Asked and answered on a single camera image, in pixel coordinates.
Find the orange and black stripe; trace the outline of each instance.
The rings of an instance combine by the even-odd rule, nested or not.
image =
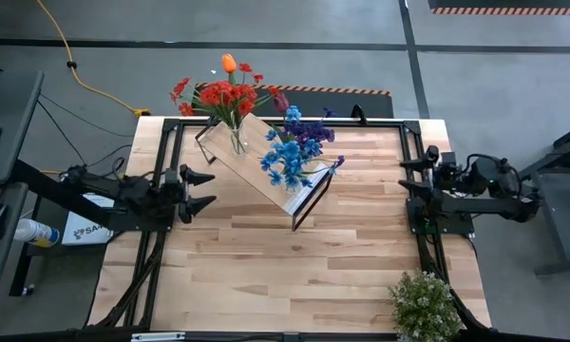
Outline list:
[[[570,15],[570,8],[436,8],[433,14],[470,15]]]
[[[207,82],[201,82],[196,84],[196,88],[203,88],[209,85]],[[376,89],[354,89],[354,88],[339,88],[339,87],[328,87],[328,86],[302,86],[302,85],[251,85],[255,89],[268,89],[273,86],[279,90],[291,90],[291,91],[314,91],[314,92],[330,92],[330,93],[349,93],[349,94],[370,94],[370,95],[386,95],[390,96],[390,91],[388,90],[376,90]]]

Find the yellow cable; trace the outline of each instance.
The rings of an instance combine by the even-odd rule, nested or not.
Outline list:
[[[61,36],[61,40],[64,42],[64,45],[66,46],[67,57],[69,58],[69,61],[74,62],[74,58],[72,58],[72,52],[69,49],[69,45],[67,44],[66,37],[64,36],[64,33],[61,31],[59,24],[57,24],[57,21],[55,21],[55,18],[53,18],[53,16],[50,14],[50,12],[45,7],[45,5],[43,5],[42,1],[41,0],[36,0],[36,1],[38,2],[38,5],[40,5],[42,10],[47,14],[50,21],[53,22],[53,26],[55,26],[55,28],[57,29],[57,32],[59,32],[59,35]],[[148,108],[142,108],[142,109],[133,108],[132,106],[126,104],[122,100],[119,100],[117,97],[115,97],[113,95],[110,95],[106,92],[103,92],[99,89],[96,89],[90,85],[86,85],[83,81],[80,80],[80,78],[78,77],[78,74],[76,73],[76,69],[73,66],[71,66],[69,69],[72,71],[72,75],[74,76],[74,79],[76,79],[76,82],[78,82],[79,85],[81,85],[82,87],[84,87],[87,90],[90,90],[90,91],[95,92],[95,93],[100,94],[100,95],[104,95],[104,96],[106,96],[106,98],[111,99],[111,100],[123,105],[128,110],[132,111],[133,114],[135,114],[135,116],[137,116],[138,118],[141,117],[141,115],[143,115],[144,113],[150,112],[150,110]]]

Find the gray floor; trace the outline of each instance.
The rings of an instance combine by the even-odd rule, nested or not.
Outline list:
[[[68,38],[252,43],[406,42],[396,0],[47,0]],[[408,0],[417,44],[570,46],[570,16],[437,16],[426,0]],[[56,38],[35,1],[0,1],[0,37]],[[217,76],[221,49],[75,48],[81,76],[134,106],[177,115],[167,92],[185,75]],[[264,73],[268,83],[384,88],[397,118],[418,118],[408,53],[361,50],[228,50]],[[132,133],[122,107],[77,86],[59,47],[0,47],[0,67],[42,69],[43,92],[103,127]],[[570,54],[420,53],[431,118],[445,119],[459,160],[472,152],[531,163],[570,129]],[[130,139],[97,133],[48,105],[83,156],[95,161]],[[37,110],[22,158],[41,169],[77,162],[45,113]],[[97,170],[106,170],[107,163]],[[570,338],[570,274],[537,279],[556,261],[542,216],[518,224],[476,219],[479,264],[495,328]],[[102,256],[36,260],[37,293],[6,297],[20,245],[0,289],[0,334],[81,327]]]

